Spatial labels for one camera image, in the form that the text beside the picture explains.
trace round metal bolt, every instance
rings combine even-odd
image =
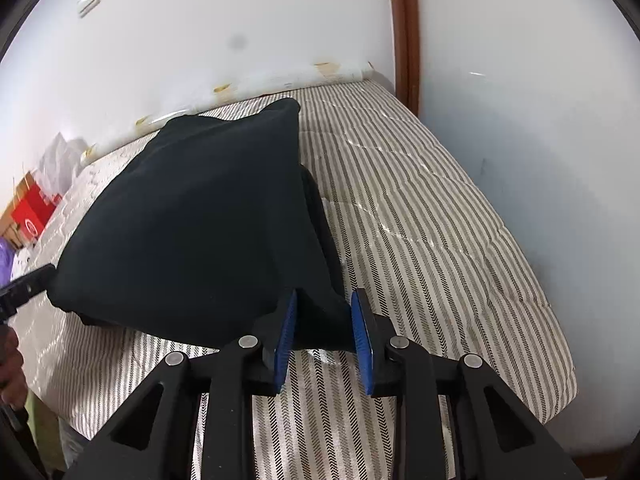
[[[242,348],[253,348],[258,344],[258,338],[255,335],[243,335],[238,340],[238,344]]]
[[[479,368],[482,366],[482,358],[477,354],[465,355],[465,365],[469,368]]]
[[[409,346],[409,340],[403,335],[395,335],[389,340],[389,344],[393,348],[407,348]]]
[[[182,361],[184,361],[184,355],[180,352],[171,352],[164,358],[164,362],[169,366],[179,365]]]

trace finger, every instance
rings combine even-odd
[[[4,340],[4,351],[7,355],[12,354],[18,348],[18,335],[15,330],[9,327]]]
[[[27,401],[28,393],[27,381],[24,375],[21,374],[2,390],[2,402],[10,405],[14,410],[21,410]]]
[[[7,383],[21,374],[23,364],[24,358],[20,352],[14,352],[7,356],[4,363],[0,365],[0,384]]]

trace red box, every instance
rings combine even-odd
[[[20,231],[28,240],[38,238],[44,226],[56,209],[56,205],[42,192],[37,184],[32,184],[11,213],[11,218],[20,226]]]

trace purple object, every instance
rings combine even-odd
[[[11,281],[11,268],[14,264],[14,250],[9,242],[0,237],[0,286]]]

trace striped bedsheet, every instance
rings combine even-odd
[[[371,81],[284,92],[204,115],[232,120],[283,96],[302,106],[301,159],[318,182],[348,292],[363,287],[374,311],[434,354],[480,354],[540,421],[559,413],[577,388],[558,321],[510,232],[452,156]],[[57,262],[93,200],[150,138],[84,170],[27,270]],[[89,438],[165,354],[214,351],[86,327],[44,296],[14,326],[31,388]],[[259,478],[388,478],[394,402],[366,397],[355,364],[344,352],[297,351],[283,393],[254,398]],[[194,478],[205,416],[203,402]]]

